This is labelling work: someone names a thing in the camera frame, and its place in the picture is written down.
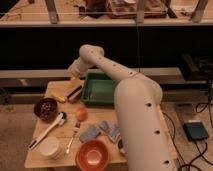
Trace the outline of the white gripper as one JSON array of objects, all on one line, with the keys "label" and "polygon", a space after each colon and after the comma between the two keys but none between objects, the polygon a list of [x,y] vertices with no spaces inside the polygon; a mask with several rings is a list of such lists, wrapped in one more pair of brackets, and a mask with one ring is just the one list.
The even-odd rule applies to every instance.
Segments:
[{"label": "white gripper", "polygon": [[88,70],[87,64],[81,59],[76,59],[69,67],[68,71],[72,79],[80,78]]}]

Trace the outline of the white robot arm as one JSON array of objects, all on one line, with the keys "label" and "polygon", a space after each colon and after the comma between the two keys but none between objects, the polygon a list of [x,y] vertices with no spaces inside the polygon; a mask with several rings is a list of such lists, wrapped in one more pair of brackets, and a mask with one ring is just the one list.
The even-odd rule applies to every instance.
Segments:
[{"label": "white robot arm", "polygon": [[104,56],[102,47],[82,45],[70,65],[72,78],[96,66],[115,83],[114,107],[129,171],[177,171],[161,124],[160,85],[140,72]]}]

